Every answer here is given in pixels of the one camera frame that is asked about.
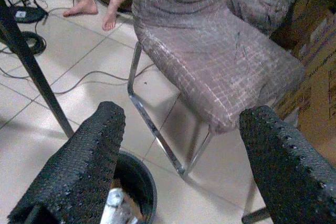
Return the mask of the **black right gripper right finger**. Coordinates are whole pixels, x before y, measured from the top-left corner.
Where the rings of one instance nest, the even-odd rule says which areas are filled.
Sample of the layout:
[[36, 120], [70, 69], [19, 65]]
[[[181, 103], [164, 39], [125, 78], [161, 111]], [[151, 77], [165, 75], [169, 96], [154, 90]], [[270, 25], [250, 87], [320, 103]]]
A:
[[239, 131], [265, 207], [242, 223], [335, 223], [335, 168], [268, 106], [246, 109]]

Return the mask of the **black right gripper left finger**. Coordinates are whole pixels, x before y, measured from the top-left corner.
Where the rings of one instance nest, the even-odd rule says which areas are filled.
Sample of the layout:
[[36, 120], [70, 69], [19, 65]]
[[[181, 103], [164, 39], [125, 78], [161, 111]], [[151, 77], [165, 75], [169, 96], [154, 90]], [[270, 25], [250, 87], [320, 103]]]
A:
[[123, 108], [101, 102], [49, 158], [8, 215], [8, 223], [24, 223], [35, 205], [46, 208], [58, 223], [99, 223], [124, 127]]

